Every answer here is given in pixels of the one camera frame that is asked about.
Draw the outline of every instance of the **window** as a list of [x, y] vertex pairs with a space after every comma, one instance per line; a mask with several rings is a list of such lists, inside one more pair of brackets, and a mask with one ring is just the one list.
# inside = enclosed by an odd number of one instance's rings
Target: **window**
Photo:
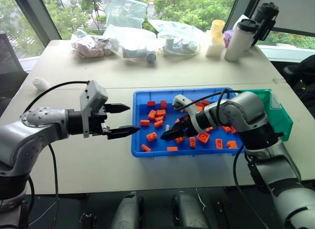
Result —
[[44, 50], [15, 0], [0, 0], [0, 33], [6, 33], [19, 59], [39, 56]]
[[315, 49], [315, 37], [270, 31], [265, 41], [257, 44]]
[[[78, 28], [103, 34], [106, 15], [101, 0], [43, 0], [62, 39]], [[177, 21], [206, 31], [214, 19], [227, 21], [235, 0], [138, 0], [148, 4], [148, 17]], [[156, 32], [145, 20], [143, 28]]]

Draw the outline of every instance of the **white cable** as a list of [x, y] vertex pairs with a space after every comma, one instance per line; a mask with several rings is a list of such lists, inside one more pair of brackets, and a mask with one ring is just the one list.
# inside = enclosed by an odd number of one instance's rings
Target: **white cable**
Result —
[[200, 203], [203, 205], [203, 206], [202, 206], [202, 211], [204, 211], [204, 209], [205, 209], [207, 206], [202, 202], [202, 200], [201, 200], [201, 198], [200, 198], [200, 195], [199, 195], [199, 193], [198, 193], [197, 187], [196, 187], [196, 192], [197, 192], [197, 195], [198, 195], [198, 198], [199, 198]]
[[29, 224], [29, 226], [36, 223], [39, 219], [41, 219], [49, 211], [49, 209], [51, 209], [55, 204], [56, 204], [56, 202], [54, 202], [52, 205], [50, 205], [50, 207], [47, 208], [46, 211], [39, 218], [37, 218], [35, 221], [31, 222]]

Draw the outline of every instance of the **black chair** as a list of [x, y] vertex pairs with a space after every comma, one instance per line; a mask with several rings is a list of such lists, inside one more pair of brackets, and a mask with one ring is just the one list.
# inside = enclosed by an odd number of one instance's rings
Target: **black chair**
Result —
[[0, 116], [27, 77], [5, 33], [0, 33]]
[[315, 117], [315, 55], [299, 65], [286, 66], [280, 74]]

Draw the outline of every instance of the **black cable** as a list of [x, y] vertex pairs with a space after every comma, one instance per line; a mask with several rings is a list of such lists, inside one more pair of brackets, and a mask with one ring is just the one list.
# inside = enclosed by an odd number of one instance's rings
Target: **black cable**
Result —
[[39, 96], [37, 96], [28, 106], [27, 108], [25, 109], [24, 112], [27, 112], [28, 110], [30, 110], [30, 108], [34, 105], [34, 103], [36, 103], [41, 97], [43, 97], [45, 94], [47, 94], [48, 92], [56, 89], [56, 88], [59, 88], [61, 86], [64, 86], [64, 85], [70, 85], [70, 84], [88, 84], [89, 81], [69, 81], [69, 82], [64, 82], [64, 83], [61, 83], [61, 84], [58, 84], [58, 85], [55, 85], [51, 88], [49, 88], [48, 90], [45, 90], [44, 92], [42, 92]]
[[246, 152], [244, 152], [244, 157], [245, 157], [246, 161], [249, 163], [249, 162], [250, 162], [250, 159], [248, 158], [248, 155], [247, 155]]
[[[238, 93], [238, 94], [240, 94], [240, 93], [242, 93], [242, 92], [243, 92], [243, 91], [240, 91], [240, 90], [227, 90], [225, 93], [226, 93], [226, 94], [230, 94], [230, 93]], [[214, 94], [211, 94], [211, 95], [207, 95], [207, 96], [202, 97], [202, 98], [199, 98], [199, 99], [197, 99], [197, 100], [195, 100], [195, 101], [193, 101], [193, 102], [190, 102], [189, 104], [187, 104], [187, 105], [185, 105], [185, 106], [178, 107], [178, 108], [174, 108], [174, 110], [183, 110], [183, 109], [185, 109], [185, 108], [187, 108], [187, 107], [189, 107], [189, 106], [191, 106], [191, 105], [193, 105], [193, 104], [195, 104], [195, 103], [198, 103], [198, 102], [200, 102], [200, 101], [203, 101], [203, 100], [206, 99], [206, 98], [211, 98], [211, 97], [213, 97], [213, 96], [217, 96], [217, 95], [220, 95], [220, 94], [221, 94], [221, 92], [214, 93]]]
[[223, 123], [221, 122], [220, 113], [219, 113], [220, 104], [221, 104], [221, 100], [222, 100], [222, 97], [223, 97], [224, 93], [226, 93], [227, 91], [228, 91], [228, 89], [224, 89], [224, 90], [222, 90], [222, 92], [220, 93], [220, 97], [219, 97], [219, 99], [218, 99], [217, 108], [216, 108], [217, 120], [218, 120], [219, 125], [221, 125], [221, 126], [223, 126]]
[[54, 163], [54, 173], [55, 173], [55, 191], [56, 191], [56, 211], [54, 215], [54, 220], [52, 223], [51, 228], [55, 229], [56, 227], [56, 222], [57, 222], [57, 216], [58, 216], [58, 209], [59, 209], [59, 189], [58, 189], [58, 175], [57, 175], [57, 162], [56, 162], [56, 156], [55, 152], [53, 150], [53, 147], [51, 144], [48, 145], [51, 155], [53, 156], [53, 163]]
[[33, 183], [30, 175], [28, 178], [28, 182], [29, 182], [30, 189], [31, 189], [31, 203], [30, 203], [30, 207], [29, 207], [29, 214], [31, 214], [31, 211], [33, 209], [34, 202], [35, 202], [35, 189], [34, 189], [34, 183]]
[[242, 190], [241, 190], [241, 188], [240, 188], [240, 186], [238, 184], [238, 180], [237, 180], [237, 176], [236, 176], [236, 163], [237, 163], [238, 156], [242, 152], [243, 148], [244, 148], [244, 145], [242, 145], [242, 147], [237, 151], [237, 153], [236, 153], [236, 155], [234, 157], [234, 161], [233, 161], [233, 178], [234, 178], [235, 186], [238, 189], [238, 191], [240, 192], [241, 196], [244, 198], [245, 202], [249, 205], [249, 207], [251, 208], [251, 210], [253, 211], [255, 216], [258, 218], [258, 220], [263, 224], [263, 226], [266, 229], [269, 229], [267, 224], [261, 219], [261, 217], [258, 215], [256, 210], [252, 207], [251, 203], [246, 199], [245, 195], [243, 194], [243, 192], [242, 192]]

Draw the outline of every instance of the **green plastic bin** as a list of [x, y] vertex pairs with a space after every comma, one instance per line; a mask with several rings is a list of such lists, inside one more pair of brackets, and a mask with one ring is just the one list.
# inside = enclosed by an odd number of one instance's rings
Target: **green plastic bin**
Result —
[[273, 96], [271, 89], [263, 90], [242, 90], [257, 94], [265, 105], [265, 111], [268, 115], [269, 122], [275, 130], [275, 133], [283, 132], [283, 141], [288, 141], [293, 121], [285, 111], [284, 107]]

